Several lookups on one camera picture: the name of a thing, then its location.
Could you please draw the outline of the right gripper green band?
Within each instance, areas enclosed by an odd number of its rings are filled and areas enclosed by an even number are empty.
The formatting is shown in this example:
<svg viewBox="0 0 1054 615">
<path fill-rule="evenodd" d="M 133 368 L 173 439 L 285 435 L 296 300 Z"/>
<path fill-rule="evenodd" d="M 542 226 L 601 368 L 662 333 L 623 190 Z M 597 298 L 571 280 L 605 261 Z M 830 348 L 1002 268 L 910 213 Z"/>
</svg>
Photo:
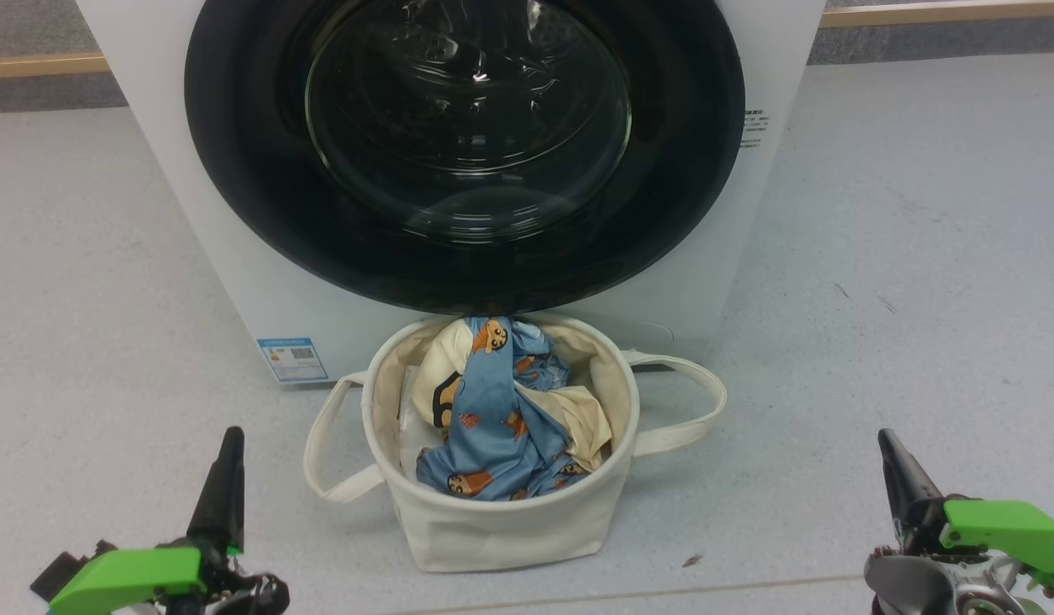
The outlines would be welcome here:
<svg viewBox="0 0 1054 615">
<path fill-rule="evenodd" d="M 946 500 L 897 433 L 877 441 L 901 552 L 945 566 L 956 598 L 1008 598 L 1020 575 L 1054 598 L 1054 518 L 1022 500 Z"/>
</svg>

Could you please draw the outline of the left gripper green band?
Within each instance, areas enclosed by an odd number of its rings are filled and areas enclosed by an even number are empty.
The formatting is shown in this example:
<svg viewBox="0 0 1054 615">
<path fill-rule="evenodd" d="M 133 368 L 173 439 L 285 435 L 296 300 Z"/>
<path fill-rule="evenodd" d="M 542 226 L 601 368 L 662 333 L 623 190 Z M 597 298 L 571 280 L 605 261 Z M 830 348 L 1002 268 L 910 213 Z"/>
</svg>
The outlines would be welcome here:
<svg viewBox="0 0 1054 615">
<path fill-rule="evenodd" d="M 243 575 L 245 436 L 226 429 L 188 537 L 156 547 L 101 541 L 92 558 L 63 553 L 48 568 L 50 614 L 266 614 L 268 577 Z"/>
</svg>

